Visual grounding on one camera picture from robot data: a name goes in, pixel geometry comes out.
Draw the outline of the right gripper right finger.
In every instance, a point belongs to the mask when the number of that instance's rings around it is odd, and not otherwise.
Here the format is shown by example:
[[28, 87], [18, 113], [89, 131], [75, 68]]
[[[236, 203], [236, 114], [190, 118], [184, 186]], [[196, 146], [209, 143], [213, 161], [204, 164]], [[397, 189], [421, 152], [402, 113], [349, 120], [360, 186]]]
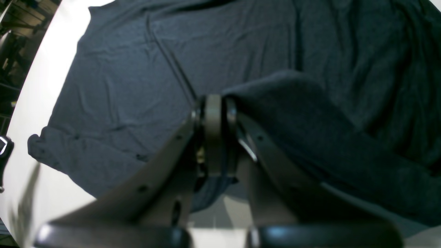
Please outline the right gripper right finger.
[[226, 168], [252, 211], [246, 248], [401, 248], [390, 221], [356, 207], [302, 171], [233, 99], [222, 100]]

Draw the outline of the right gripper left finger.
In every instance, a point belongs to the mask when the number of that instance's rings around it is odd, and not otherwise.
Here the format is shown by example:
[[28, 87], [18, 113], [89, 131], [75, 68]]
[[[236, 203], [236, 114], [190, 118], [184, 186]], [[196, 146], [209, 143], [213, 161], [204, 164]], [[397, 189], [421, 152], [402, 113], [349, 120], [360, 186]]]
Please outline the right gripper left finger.
[[36, 248], [192, 248], [186, 223], [208, 177], [203, 156], [206, 97], [133, 177], [85, 207], [44, 224]]

